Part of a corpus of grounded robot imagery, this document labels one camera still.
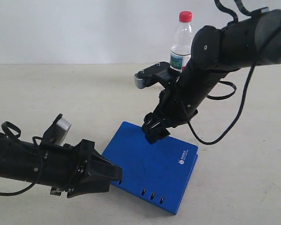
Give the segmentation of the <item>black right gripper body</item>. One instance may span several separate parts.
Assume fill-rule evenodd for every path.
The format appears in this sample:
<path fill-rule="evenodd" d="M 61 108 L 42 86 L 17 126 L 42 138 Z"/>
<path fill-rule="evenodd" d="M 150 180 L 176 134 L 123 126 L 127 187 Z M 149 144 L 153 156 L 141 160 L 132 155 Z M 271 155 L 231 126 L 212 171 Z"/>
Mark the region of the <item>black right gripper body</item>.
<path fill-rule="evenodd" d="M 186 124 L 198 114 L 198 79 L 171 78 L 162 81 L 164 90 L 152 112 L 152 127 L 175 128 Z"/>

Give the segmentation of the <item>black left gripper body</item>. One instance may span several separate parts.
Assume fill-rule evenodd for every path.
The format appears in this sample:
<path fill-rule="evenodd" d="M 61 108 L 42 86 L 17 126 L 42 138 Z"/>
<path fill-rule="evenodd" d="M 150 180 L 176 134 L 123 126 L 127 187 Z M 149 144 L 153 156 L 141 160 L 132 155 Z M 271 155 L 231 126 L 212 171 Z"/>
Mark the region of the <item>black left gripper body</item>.
<path fill-rule="evenodd" d="M 60 196 L 62 192 L 67 192 L 68 196 L 79 196 L 91 193 L 89 183 L 84 183 L 83 179 L 87 177 L 85 173 L 94 150 L 95 143 L 85 139 L 81 140 L 80 143 L 72 148 L 66 181 L 61 185 L 51 187 L 51 195 Z"/>

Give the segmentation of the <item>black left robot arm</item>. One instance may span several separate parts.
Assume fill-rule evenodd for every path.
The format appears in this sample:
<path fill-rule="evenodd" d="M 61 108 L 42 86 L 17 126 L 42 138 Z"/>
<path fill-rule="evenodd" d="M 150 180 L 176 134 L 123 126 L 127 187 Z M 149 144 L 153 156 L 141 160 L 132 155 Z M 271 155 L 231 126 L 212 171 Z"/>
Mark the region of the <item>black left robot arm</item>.
<path fill-rule="evenodd" d="M 122 180 L 122 168 L 100 155 L 93 141 L 24 144 L 30 152 L 0 133 L 0 177 L 49 186 L 52 195 L 66 192 L 68 198 L 108 192 L 112 181 Z"/>

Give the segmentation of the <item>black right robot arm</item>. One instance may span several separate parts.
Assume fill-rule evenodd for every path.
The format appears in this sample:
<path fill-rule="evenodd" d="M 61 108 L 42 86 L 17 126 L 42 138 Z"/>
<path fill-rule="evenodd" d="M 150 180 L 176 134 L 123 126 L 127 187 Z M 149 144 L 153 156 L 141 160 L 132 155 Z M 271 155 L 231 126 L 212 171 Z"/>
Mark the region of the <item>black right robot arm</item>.
<path fill-rule="evenodd" d="M 222 29 L 206 25 L 195 35 L 191 58 L 182 72 L 160 62 L 138 72 L 139 89 L 160 83 L 164 89 L 141 127 L 153 144 L 169 135 L 168 128 L 190 122 L 210 91 L 231 72 L 281 64 L 281 9 L 258 10 Z"/>

